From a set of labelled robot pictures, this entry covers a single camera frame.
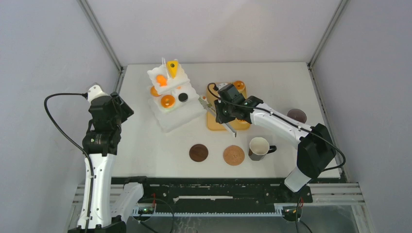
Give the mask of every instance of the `white mug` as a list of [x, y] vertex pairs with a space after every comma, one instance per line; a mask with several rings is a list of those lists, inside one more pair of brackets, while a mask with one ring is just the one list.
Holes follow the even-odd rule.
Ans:
[[255, 137], [249, 143], [249, 157], [253, 161], [259, 161], [266, 154], [276, 151], [276, 146], [270, 146], [269, 142], [263, 137]]

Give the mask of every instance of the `gray floor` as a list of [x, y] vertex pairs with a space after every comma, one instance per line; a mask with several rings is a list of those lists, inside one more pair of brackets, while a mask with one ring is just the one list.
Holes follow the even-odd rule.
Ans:
[[[358, 233], [350, 206], [304, 207], [302, 220], [314, 233]], [[153, 217], [145, 222], [159, 233], [170, 231], [171, 217]], [[151, 233], [130, 218], [128, 233]], [[174, 233], [295, 233], [295, 223], [281, 217], [179, 217]], [[299, 224], [300, 233], [309, 231]]]

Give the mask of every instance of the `wooden coaster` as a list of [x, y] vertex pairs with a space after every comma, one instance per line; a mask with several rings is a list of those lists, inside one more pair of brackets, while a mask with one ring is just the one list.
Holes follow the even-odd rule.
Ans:
[[224, 161], [232, 166], [237, 166], [244, 161], [244, 152], [238, 146], [230, 146], [223, 151]]
[[190, 148], [189, 155], [193, 161], [202, 162], [209, 155], [209, 150], [202, 144], [196, 144]]

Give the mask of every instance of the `mug handle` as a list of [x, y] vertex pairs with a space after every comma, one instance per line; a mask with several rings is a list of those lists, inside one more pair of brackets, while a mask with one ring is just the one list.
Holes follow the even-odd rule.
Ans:
[[269, 151], [267, 152], [267, 154], [273, 153], [273, 152], [275, 152], [276, 150], [277, 150], [277, 147], [276, 147], [276, 146], [270, 146], [270, 147], [269, 147]]

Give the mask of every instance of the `white wall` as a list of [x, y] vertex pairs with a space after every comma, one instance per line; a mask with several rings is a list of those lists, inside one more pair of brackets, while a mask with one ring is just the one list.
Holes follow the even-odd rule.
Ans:
[[315, 65], [378, 233], [410, 232], [412, 1], [351, 1]]
[[340, 0], [90, 0], [120, 63], [309, 62]]
[[[62, 232], [84, 157], [52, 125], [44, 98], [112, 91], [117, 71], [74, 0], [0, 3], [1, 232]], [[90, 114], [81, 97], [50, 101], [51, 113], [79, 143]]]

